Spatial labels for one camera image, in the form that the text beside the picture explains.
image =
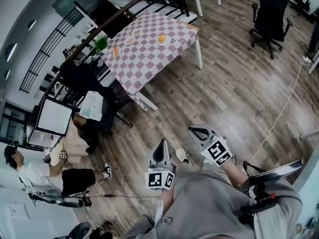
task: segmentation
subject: potted plant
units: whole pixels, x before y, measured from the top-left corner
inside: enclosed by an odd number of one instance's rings
[[[108,40],[106,36],[103,36],[94,42],[94,50],[96,53],[100,53],[107,46],[108,46]]]

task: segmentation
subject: man in white shirt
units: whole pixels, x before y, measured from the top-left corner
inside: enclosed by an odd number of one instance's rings
[[[109,162],[101,173],[92,169],[68,169],[62,171],[67,158],[61,159],[55,166],[45,163],[24,164],[24,156],[17,151],[15,146],[8,145],[4,150],[5,162],[19,172],[19,176],[25,185],[55,186],[62,196],[69,196],[84,192],[94,183],[103,183],[104,179],[112,178],[112,169]]]

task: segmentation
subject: recessed light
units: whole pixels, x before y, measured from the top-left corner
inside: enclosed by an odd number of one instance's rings
[[[34,26],[34,24],[36,23],[36,20],[34,19],[34,20],[31,20],[30,22],[29,22],[29,24],[28,24],[28,30],[30,31],[31,30],[31,28],[33,28],[33,26]]]
[[[4,74],[5,79],[7,80],[9,78],[10,70],[7,70]]]
[[[6,48],[4,52],[4,56],[7,62],[9,62],[10,58],[12,57],[17,45],[18,45],[17,43],[12,43]]]

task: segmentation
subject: dining table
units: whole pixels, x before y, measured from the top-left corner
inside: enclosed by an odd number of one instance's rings
[[[197,65],[202,69],[198,30],[180,20],[146,11],[109,40],[101,57],[132,100],[144,111],[147,111],[145,104],[157,111],[158,107],[140,90],[193,44]],[[159,42],[160,35],[165,35],[166,43]],[[129,44],[128,39],[132,37],[135,40]],[[118,56],[115,56],[114,47],[120,52]]]

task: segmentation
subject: checkered tablecloth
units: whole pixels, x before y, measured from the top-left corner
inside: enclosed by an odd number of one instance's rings
[[[136,41],[125,45],[126,39],[139,28],[142,32],[135,36]],[[159,46],[160,34],[170,36],[171,42],[166,46]],[[135,94],[197,38],[196,29],[176,19],[147,11],[109,42],[102,59],[128,94],[142,106]],[[122,49],[116,58],[113,55],[114,46]]]

